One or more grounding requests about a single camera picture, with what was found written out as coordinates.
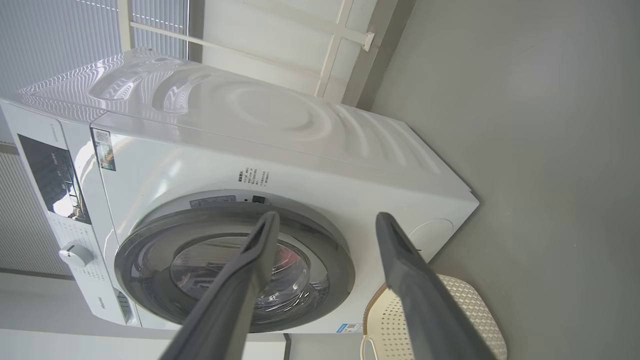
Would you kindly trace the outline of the white metal railing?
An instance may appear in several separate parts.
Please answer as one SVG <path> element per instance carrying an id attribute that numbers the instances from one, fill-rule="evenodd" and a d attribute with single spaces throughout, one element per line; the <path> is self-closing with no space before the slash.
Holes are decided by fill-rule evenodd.
<path id="1" fill-rule="evenodd" d="M 256 7 L 274 16 L 288 19 L 302 25 L 309 26 L 330 34 L 331 38 L 327 46 L 325 58 L 323 60 L 322 68 L 318 73 L 308 68 L 300 67 L 292 63 L 286 63 L 271 59 L 269 57 L 263 57 L 258 54 L 240 50 L 239 48 L 219 44 L 215 42 L 208 42 L 204 39 L 194 36 L 171 32 L 169 30 L 153 27 L 144 23 L 139 23 L 133 20 L 130 12 L 131 0 L 118 0 L 118 26 L 120 30 L 120 39 L 122 41 L 122 50 L 128 51 L 132 49 L 133 43 L 133 29 L 137 28 L 153 32 L 156 34 L 166 35 L 171 38 L 186 41 L 187 43 L 198 44 L 206 48 L 219 49 L 234 54 L 236 56 L 243 57 L 258 61 L 261 63 L 269 64 L 276 68 L 285 69 L 288 71 L 297 72 L 301 75 L 310 76 L 317 79 L 317 86 L 314 91 L 316 97 L 323 98 L 326 94 L 326 89 L 329 84 L 330 75 L 333 71 L 336 57 L 340 43 L 343 39 L 352 43 L 358 44 L 363 51 L 369 51 L 371 44 L 374 41 L 374 32 L 359 32 L 352 30 L 347 26 L 347 22 L 354 4 L 354 0 L 342 0 L 337 13 L 337 18 L 334 21 L 329 21 L 314 14 L 307 13 L 296 7 L 287 5 L 281 0 L 242 0 L 242 3 Z"/>

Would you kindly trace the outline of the white front-load washing machine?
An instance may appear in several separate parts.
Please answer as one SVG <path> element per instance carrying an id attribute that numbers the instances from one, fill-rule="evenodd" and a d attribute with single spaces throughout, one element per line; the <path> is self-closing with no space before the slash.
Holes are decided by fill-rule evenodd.
<path id="1" fill-rule="evenodd" d="M 355 268 L 349 296 L 318 320 L 267 332 L 290 334 L 363 324 L 384 282 L 379 213 L 407 235 L 446 219 L 453 235 L 480 204 L 404 121 L 146 49 L 2 96 L 0 110 L 59 250 L 75 242 L 94 255 L 83 269 L 68 265 L 87 307 L 123 326 L 182 325 L 125 294 L 115 256 L 142 221 L 195 199 L 260 196 L 343 236 Z M 92 129 L 110 132 L 116 171 L 99 166 Z M 18 135 L 69 151 L 91 225 L 46 209 Z"/>

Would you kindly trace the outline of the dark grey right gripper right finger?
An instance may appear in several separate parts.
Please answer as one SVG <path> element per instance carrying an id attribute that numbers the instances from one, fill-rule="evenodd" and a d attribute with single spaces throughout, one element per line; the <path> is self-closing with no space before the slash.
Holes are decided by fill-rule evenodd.
<path id="1" fill-rule="evenodd" d="M 415 360 L 497 360 L 396 219 L 375 217 L 385 283 L 400 299 Z"/>

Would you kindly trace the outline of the grey ribbed window blind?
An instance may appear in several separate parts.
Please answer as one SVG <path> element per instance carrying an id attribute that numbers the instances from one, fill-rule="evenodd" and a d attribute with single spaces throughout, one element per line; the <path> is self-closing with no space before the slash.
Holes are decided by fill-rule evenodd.
<path id="1" fill-rule="evenodd" d="M 133 21 L 187 34 L 189 0 L 130 0 Z M 118 0 L 0 0 L 0 96 L 122 52 Z M 132 48 L 186 58 L 183 39 L 133 28 Z"/>

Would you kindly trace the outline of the white washing machine dial knob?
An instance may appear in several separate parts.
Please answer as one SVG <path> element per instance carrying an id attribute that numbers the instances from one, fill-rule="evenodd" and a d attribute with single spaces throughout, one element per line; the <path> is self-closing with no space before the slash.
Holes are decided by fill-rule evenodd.
<path id="1" fill-rule="evenodd" d="M 69 267 L 84 269 L 95 259 L 93 253 L 82 244 L 69 242 L 58 250 L 58 256 Z"/>

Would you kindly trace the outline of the black glossy display control panel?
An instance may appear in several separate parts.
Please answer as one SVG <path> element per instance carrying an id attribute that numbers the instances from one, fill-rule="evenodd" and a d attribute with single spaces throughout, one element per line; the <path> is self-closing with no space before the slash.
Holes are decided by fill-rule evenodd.
<path id="1" fill-rule="evenodd" d="M 22 134 L 18 141 L 48 212 L 91 225 L 70 152 Z"/>

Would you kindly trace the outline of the round white filter cover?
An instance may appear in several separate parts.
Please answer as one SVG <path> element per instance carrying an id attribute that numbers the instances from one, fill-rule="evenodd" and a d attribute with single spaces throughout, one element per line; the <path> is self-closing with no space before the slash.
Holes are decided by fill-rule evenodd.
<path id="1" fill-rule="evenodd" d="M 409 239 L 423 255 L 436 254 L 454 233 L 448 219 L 431 219 L 411 231 Z"/>

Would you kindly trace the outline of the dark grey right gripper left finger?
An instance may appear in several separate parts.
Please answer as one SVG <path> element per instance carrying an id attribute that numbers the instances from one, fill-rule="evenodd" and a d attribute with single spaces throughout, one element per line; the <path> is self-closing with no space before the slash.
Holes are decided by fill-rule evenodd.
<path id="1" fill-rule="evenodd" d="M 260 217 L 247 244 L 215 278 L 160 360 L 242 360 L 254 304 L 272 277 L 281 219 Z"/>

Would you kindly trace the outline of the red and white garment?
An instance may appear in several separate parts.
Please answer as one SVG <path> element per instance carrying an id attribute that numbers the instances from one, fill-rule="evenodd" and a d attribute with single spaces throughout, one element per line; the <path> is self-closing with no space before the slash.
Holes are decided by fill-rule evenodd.
<path id="1" fill-rule="evenodd" d="M 279 243 L 275 255 L 272 275 L 274 277 L 286 277 L 291 274 L 307 272 L 309 265 L 305 256 L 294 246 Z"/>

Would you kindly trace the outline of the grey warning sticker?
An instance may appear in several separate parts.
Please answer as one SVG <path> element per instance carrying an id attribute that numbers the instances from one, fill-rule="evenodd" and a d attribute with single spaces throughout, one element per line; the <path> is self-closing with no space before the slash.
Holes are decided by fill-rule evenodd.
<path id="1" fill-rule="evenodd" d="M 189 203 L 191 208 L 208 208 L 217 203 L 233 203 L 236 201 L 236 196 L 231 194 L 195 199 L 191 200 Z"/>

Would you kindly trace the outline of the black round washer door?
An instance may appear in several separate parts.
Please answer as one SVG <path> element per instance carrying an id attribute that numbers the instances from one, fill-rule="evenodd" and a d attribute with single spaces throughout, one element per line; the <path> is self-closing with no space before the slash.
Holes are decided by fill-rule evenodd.
<path id="1" fill-rule="evenodd" d="M 278 244 L 302 253 L 308 271 L 271 272 L 254 303 L 251 332 L 290 330 L 336 310 L 355 283 L 344 237 L 317 219 L 266 203 L 221 202 L 144 219 L 115 256 L 123 291 L 147 312 L 183 324 L 267 212 L 279 214 Z"/>

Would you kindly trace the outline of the cream perforated laundry basket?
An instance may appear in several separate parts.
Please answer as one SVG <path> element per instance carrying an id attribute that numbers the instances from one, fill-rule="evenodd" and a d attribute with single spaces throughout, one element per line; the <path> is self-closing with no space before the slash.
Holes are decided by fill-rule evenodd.
<path id="1" fill-rule="evenodd" d="M 439 275 L 452 298 L 473 324 L 496 360 L 508 359 L 508 348 L 492 313 L 477 290 L 461 279 Z M 383 284 L 366 306 L 360 360 L 415 360 L 402 301 Z"/>

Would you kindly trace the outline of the QR code sticker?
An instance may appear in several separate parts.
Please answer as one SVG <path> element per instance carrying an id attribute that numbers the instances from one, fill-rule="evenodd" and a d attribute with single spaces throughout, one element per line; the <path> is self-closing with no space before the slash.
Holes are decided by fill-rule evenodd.
<path id="1" fill-rule="evenodd" d="M 102 129 L 91 129 L 93 137 L 94 151 L 97 162 L 101 169 L 116 171 L 114 146 L 111 133 Z"/>

